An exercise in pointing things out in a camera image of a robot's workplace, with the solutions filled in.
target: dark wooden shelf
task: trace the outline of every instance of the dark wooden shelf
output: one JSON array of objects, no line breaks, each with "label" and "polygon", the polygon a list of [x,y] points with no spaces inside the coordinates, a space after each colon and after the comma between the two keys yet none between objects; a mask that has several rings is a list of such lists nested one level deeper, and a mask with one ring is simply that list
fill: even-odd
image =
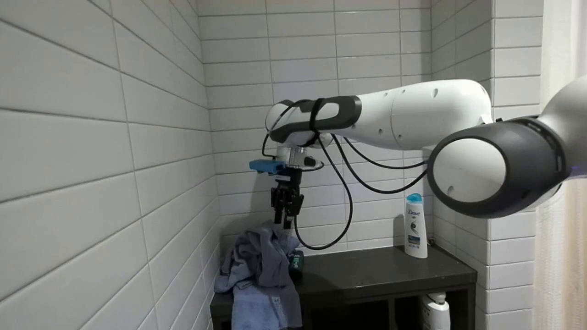
[{"label": "dark wooden shelf", "polygon": [[[304,310],[304,328],[312,328],[315,310],[378,301],[394,304],[401,297],[447,292],[453,328],[469,330],[475,281],[475,270],[431,246],[423,260],[407,257],[401,248],[308,257],[302,281],[295,286]],[[231,295],[216,295],[211,314],[214,325],[229,321]]]}]

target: clothes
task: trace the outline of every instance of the clothes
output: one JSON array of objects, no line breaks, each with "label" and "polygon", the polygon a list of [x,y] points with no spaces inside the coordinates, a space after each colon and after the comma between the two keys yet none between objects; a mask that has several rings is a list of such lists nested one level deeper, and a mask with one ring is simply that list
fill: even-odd
[{"label": "clothes", "polygon": [[216,292],[233,290],[233,330],[299,328],[301,306],[288,257],[297,238],[269,226],[245,231],[227,253]]}]

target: white robotic arm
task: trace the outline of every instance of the white robotic arm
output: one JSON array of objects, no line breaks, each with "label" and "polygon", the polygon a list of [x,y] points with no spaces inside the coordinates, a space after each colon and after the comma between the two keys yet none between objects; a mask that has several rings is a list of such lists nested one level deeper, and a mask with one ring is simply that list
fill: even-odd
[{"label": "white robotic arm", "polygon": [[543,117],[491,123],[491,105],[473,81],[433,81],[403,88],[282,101],[266,119],[288,167],[302,165],[304,147],[321,134],[385,149],[436,145],[427,180],[447,207],[471,216],[504,216],[533,204],[572,172],[585,169],[581,132],[587,79],[559,92]]}]

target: blue towel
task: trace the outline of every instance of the blue towel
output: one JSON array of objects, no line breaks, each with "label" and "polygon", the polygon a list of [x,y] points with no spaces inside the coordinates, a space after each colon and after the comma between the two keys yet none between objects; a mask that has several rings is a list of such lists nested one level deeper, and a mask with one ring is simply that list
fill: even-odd
[{"label": "blue towel", "polygon": [[233,290],[233,330],[301,328],[299,297],[288,253],[297,238],[264,226],[238,237],[216,279],[216,292]]}]

